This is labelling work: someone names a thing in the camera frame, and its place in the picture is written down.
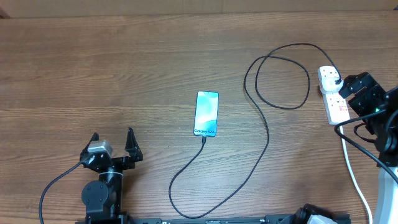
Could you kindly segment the blue smartphone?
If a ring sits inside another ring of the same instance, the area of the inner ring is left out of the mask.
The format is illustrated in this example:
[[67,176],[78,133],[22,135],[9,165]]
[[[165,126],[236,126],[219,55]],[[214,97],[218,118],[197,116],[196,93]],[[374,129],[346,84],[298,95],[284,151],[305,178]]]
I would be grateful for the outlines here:
[[193,134],[215,137],[218,124],[219,93],[199,91],[197,93]]

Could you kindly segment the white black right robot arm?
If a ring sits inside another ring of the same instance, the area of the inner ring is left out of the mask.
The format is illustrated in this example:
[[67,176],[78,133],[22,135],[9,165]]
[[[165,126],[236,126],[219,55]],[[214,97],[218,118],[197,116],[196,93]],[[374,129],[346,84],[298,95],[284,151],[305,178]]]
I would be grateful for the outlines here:
[[[374,223],[397,223],[397,87],[386,91],[368,73],[350,75],[343,81],[340,96],[347,98],[357,118],[337,124],[334,130],[339,137],[350,143],[376,162],[379,168],[379,190]],[[375,135],[373,144],[378,156],[346,137],[340,128],[362,121],[370,134]]]

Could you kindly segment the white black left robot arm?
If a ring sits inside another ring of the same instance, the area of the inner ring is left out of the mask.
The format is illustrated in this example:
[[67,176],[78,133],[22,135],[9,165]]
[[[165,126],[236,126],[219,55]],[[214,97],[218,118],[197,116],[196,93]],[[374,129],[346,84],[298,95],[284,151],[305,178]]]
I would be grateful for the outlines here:
[[85,223],[132,223],[128,212],[122,211],[123,172],[135,168],[143,154],[132,128],[128,129],[126,156],[113,157],[109,142],[94,133],[80,154],[83,167],[98,173],[98,180],[86,184],[81,193],[86,208]]

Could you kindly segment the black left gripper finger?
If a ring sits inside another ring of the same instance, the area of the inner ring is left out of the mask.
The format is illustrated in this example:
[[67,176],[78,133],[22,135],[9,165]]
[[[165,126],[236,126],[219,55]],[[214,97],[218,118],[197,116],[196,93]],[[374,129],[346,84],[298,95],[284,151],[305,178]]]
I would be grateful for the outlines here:
[[129,153],[130,156],[141,156],[141,149],[136,141],[136,137],[134,135],[134,130],[128,127],[127,139],[125,145],[125,151]]
[[88,144],[91,144],[94,141],[98,141],[99,140],[99,134],[98,133],[94,133],[89,141]]

